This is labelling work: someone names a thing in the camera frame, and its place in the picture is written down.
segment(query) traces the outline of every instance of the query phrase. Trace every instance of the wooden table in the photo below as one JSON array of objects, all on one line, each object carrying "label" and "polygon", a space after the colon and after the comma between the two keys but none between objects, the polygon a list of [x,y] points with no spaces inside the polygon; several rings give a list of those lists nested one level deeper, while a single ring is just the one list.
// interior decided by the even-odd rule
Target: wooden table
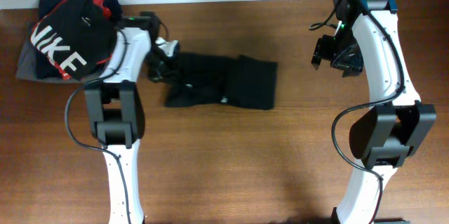
[{"label": "wooden table", "polygon": [[[437,121],[417,154],[388,184],[380,218],[413,223],[449,220],[449,0],[397,0],[408,71]],[[225,105],[169,109],[167,86],[138,83],[146,114],[139,153],[140,200],[148,223],[268,223],[329,216],[351,167],[334,150],[330,125],[339,111],[368,101],[366,76],[341,78],[310,65],[331,0],[280,0],[125,6],[127,15],[156,11],[183,51],[279,62],[276,108]],[[0,223],[106,223],[109,189],[103,156],[67,136],[63,110],[76,85],[15,79],[32,10],[0,11]],[[72,127],[87,143],[82,95]],[[337,128],[350,154],[349,127]]]}]

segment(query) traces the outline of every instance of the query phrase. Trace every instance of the gray fabric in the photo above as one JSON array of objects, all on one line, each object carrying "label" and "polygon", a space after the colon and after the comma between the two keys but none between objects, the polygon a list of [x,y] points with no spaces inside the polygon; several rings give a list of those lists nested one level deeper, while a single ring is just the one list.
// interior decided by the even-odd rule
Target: gray fabric
[{"label": "gray fabric", "polygon": [[36,49],[33,47],[31,42],[29,41],[29,37],[32,32],[32,28],[34,23],[29,23],[28,27],[28,35],[25,40],[25,43],[22,46],[22,50],[20,52],[19,61],[17,63],[17,72],[15,73],[15,78],[30,80],[30,81],[38,81],[43,83],[50,84],[73,84],[73,83],[81,83],[89,80],[93,80],[98,78],[101,75],[101,72],[96,72],[95,74],[90,74],[84,77],[81,81],[76,79],[68,79],[63,80],[62,78],[57,77],[49,77],[46,79],[37,79],[36,78]]}]

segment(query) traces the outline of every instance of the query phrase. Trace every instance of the red fabric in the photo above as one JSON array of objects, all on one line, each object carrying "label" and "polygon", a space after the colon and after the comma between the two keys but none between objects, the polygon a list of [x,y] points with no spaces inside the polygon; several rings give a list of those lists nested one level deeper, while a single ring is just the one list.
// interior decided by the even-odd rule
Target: red fabric
[{"label": "red fabric", "polygon": [[[59,3],[48,15],[50,15],[56,8],[58,8],[58,6],[60,6],[60,5],[62,5],[62,4],[64,4],[65,2],[66,2],[67,0],[62,0],[61,1],[61,3]],[[111,13],[111,10],[109,10],[107,7],[104,7],[103,6],[103,2],[104,2],[105,0],[93,0],[93,3],[94,4],[96,4],[97,6],[99,6],[99,7],[101,7],[101,9],[103,10],[103,16],[105,16],[106,17],[106,19],[108,19],[109,20],[109,18],[111,17],[111,15],[112,15],[112,13]],[[38,26],[38,24],[39,24],[39,22],[34,26],[34,28],[33,28],[33,31],[34,31],[34,29],[36,29],[36,27]],[[105,62],[107,62],[108,60],[110,60],[111,58],[109,57],[109,58],[107,58],[107,59],[104,59],[104,60],[102,60],[102,61],[100,61],[100,62],[97,62],[97,64],[101,64],[101,63],[105,63]],[[59,73],[61,73],[61,76],[62,76],[62,78],[64,79],[64,80],[68,80],[68,79],[71,79],[72,78],[72,76],[70,76],[68,73],[66,73],[60,66],[59,66],[59,64],[57,64],[56,62],[54,63],[54,65],[55,65],[55,67],[59,70]]]},{"label": "red fabric", "polygon": [[106,19],[109,19],[112,15],[111,10],[109,8],[106,8],[103,6],[103,2],[105,0],[93,0],[93,3],[96,4],[97,6],[101,7],[101,9],[103,10],[103,16],[106,17]]}]

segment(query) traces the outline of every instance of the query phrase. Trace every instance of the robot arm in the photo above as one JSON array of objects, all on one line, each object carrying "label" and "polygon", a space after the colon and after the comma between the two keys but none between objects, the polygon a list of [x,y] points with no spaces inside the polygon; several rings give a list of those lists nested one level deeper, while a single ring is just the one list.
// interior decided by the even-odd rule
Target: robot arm
[{"label": "robot arm", "polygon": [[[433,105],[422,105],[412,85],[398,37],[397,7],[394,0],[334,0],[340,21],[333,37],[318,40],[312,64],[321,60],[343,70],[343,77],[358,76],[365,64],[370,102],[386,100],[400,86],[400,71],[391,44],[359,4],[363,4],[389,33],[398,51],[404,76],[404,91],[385,105],[374,106],[351,128],[349,142],[355,164],[383,177],[383,188],[413,155],[436,118]],[[371,223],[380,196],[376,176],[354,168],[347,193],[333,211],[338,224]]]},{"label": "robot arm", "polygon": [[[140,139],[145,131],[145,115],[135,83],[142,63],[152,50],[151,30],[147,29],[150,20],[148,17],[134,17],[119,23],[122,32],[117,33],[111,60],[100,78],[119,69],[113,76],[85,88],[91,132],[103,149],[119,157],[123,171],[122,174],[113,156],[103,152],[109,177],[109,224],[145,222],[139,200],[137,165]],[[171,57],[177,41],[164,42],[163,46],[165,49],[161,50]],[[120,109],[103,106],[116,101],[120,101]]]}]

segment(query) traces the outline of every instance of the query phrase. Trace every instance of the black cable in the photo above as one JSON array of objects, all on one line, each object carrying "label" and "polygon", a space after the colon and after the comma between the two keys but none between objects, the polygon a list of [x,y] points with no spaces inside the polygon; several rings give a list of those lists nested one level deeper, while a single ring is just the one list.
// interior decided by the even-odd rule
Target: black cable
[{"label": "black cable", "polygon": [[121,158],[121,156],[117,156],[116,154],[114,154],[113,152],[110,152],[109,150],[105,150],[105,149],[102,149],[102,148],[99,148],[99,147],[93,147],[93,146],[90,146],[90,145],[87,145],[87,144],[85,144],[85,143],[80,142],[79,140],[77,140],[77,139],[75,138],[74,134],[72,133],[72,130],[70,130],[70,125],[69,125],[69,111],[70,111],[70,106],[72,105],[73,98],[74,98],[74,97],[75,97],[81,90],[85,89],[85,87],[87,87],[88,85],[90,85],[90,84],[92,84],[92,83],[95,83],[95,82],[97,82],[97,81],[103,81],[103,80],[106,80],[106,79],[108,79],[108,78],[114,76],[114,75],[119,71],[121,65],[123,64],[123,61],[124,61],[125,55],[126,55],[126,51],[128,50],[128,41],[127,41],[127,39],[126,39],[126,35],[123,33],[122,30],[117,29],[117,31],[120,32],[120,33],[123,35],[124,44],[125,44],[125,47],[124,47],[124,49],[123,49],[123,55],[121,56],[119,66],[118,66],[116,69],[114,69],[114,71],[113,71],[111,74],[108,74],[107,76],[104,76],[104,77],[99,77],[99,78],[94,79],[94,80],[87,81],[85,84],[83,84],[83,85],[81,85],[80,87],[78,87],[78,89],[75,90],[75,91],[70,95],[69,100],[67,101],[67,104],[65,105],[64,120],[65,120],[65,128],[67,129],[67,132],[68,132],[70,138],[71,138],[77,145],[79,145],[79,146],[81,146],[81,147],[84,147],[84,148],[86,148],[86,149],[88,149],[88,150],[95,150],[95,151],[100,151],[100,152],[104,152],[104,153],[110,154],[110,155],[116,160],[117,166],[119,167],[119,170],[120,170],[121,180],[122,180],[122,182],[123,182],[123,188],[124,188],[124,190],[125,190],[126,215],[127,215],[127,217],[128,217],[128,224],[131,224],[131,217],[130,217],[130,213],[129,213],[128,189],[127,189],[127,187],[126,187],[126,181],[125,181],[125,176],[124,176],[124,174],[123,174],[123,169],[121,168],[121,163],[120,163],[120,158]]},{"label": "black cable", "polygon": [[[335,4],[335,7],[334,7],[332,13],[329,15],[329,17],[328,17],[324,22],[322,22],[322,23],[321,23],[320,25],[318,25],[317,27],[312,27],[312,26],[311,26],[309,29],[310,29],[311,31],[314,31],[314,30],[317,30],[317,29],[321,28],[322,26],[326,25],[327,22],[328,22],[328,21],[333,17],[333,15],[335,14],[335,11],[336,11],[337,7],[340,5],[340,2],[341,2],[341,1],[342,1],[342,0],[337,0],[337,3]],[[386,98],[386,99],[384,99],[384,100],[379,100],[379,101],[371,102],[371,103],[365,103],[365,104],[362,104],[362,105],[356,105],[356,106],[353,106],[353,107],[350,107],[350,108],[344,110],[343,112],[339,113],[339,114],[336,116],[336,118],[334,119],[334,121],[333,121],[333,123],[332,123],[332,128],[331,128],[332,142],[333,142],[334,147],[335,147],[335,149],[337,150],[338,154],[343,158],[343,160],[345,160],[348,164],[350,164],[351,166],[353,166],[353,167],[356,168],[356,169],[359,169],[359,170],[361,170],[361,171],[365,171],[365,172],[368,172],[368,173],[373,174],[374,176],[376,176],[376,178],[377,178],[378,181],[379,181],[379,198],[377,199],[376,208],[375,208],[375,210],[374,210],[373,217],[371,218],[370,222],[368,223],[368,224],[371,224],[371,223],[374,222],[374,220],[375,220],[375,218],[376,218],[376,215],[377,215],[377,212],[379,211],[380,201],[381,201],[381,199],[382,199],[382,194],[383,194],[383,180],[384,180],[384,179],[383,179],[383,177],[382,177],[381,175],[379,175],[377,172],[372,171],[372,170],[369,170],[369,169],[366,169],[366,168],[364,168],[364,167],[362,167],[362,166],[359,166],[358,164],[355,164],[353,161],[349,160],[349,158],[346,157],[346,156],[343,154],[343,152],[341,151],[340,147],[339,147],[338,144],[337,144],[337,138],[336,138],[336,136],[335,136],[335,128],[336,128],[336,126],[337,126],[337,122],[338,122],[344,115],[346,115],[346,114],[348,114],[348,113],[350,113],[350,112],[353,112],[353,111],[355,111],[355,110],[359,110],[359,109],[363,109],[363,108],[367,108],[367,107],[372,107],[372,106],[374,106],[374,105],[382,105],[382,104],[385,104],[385,103],[389,103],[389,102],[395,100],[396,98],[398,98],[398,97],[401,95],[401,93],[406,89],[406,87],[405,87],[405,83],[404,83],[405,77],[404,77],[403,66],[402,66],[401,59],[399,58],[399,53],[398,53],[398,51],[397,51],[397,49],[396,49],[396,47],[395,47],[395,45],[394,45],[393,40],[391,39],[390,35],[387,33],[387,31],[385,30],[385,28],[383,28],[383,26],[379,23],[379,21],[378,21],[378,20],[373,16],[373,14],[372,14],[372,13],[371,13],[371,12],[364,6],[364,5],[360,2],[360,0],[355,0],[355,1],[360,5],[360,7],[361,7],[363,13],[366,14],[366,15],[367,15],[367,16],[374,22],[374,24],[376,25],[376,27],[379,28],[379,30],[381,31],[381,33],[382,33],[382,34],[385,36],[385,38],[387,39],[387,41],[388,41],[388,43],[389,43],[389,45],[390,45],[390,47],[391,47],[391,49],[392,49],[392,51],[393,51],[394,59],[395,59],[396,64],[397,64],[397,66],[398,66],[399,78],[400,78],[400,83],[399,83],[400,86],[399,86],[399,88],[396,90],[396,93],[395,93],[392,97]]]},{"label": "black cable", "polygon": [[166,38],[165,40],[168,41],[170,39],[170,32],[168,31],[168,27],[161,21],[161,25],[163,26],[163,28],[166,31]]},{"label": "black cable", "polygon": [[[310,25],[309,30],[310,31],[314,31],[314,30],[316,30],[316,29],[314,29],[314,27],[319,26],[321,24],[323,24],[323,23],[322,22],[314,23],[314,24]],[[333,29],[337,29],[338,28],[338,25],[336,25],[336,24],[325,23],[324,25],[326,25],[328,27],[332,27]]]}]

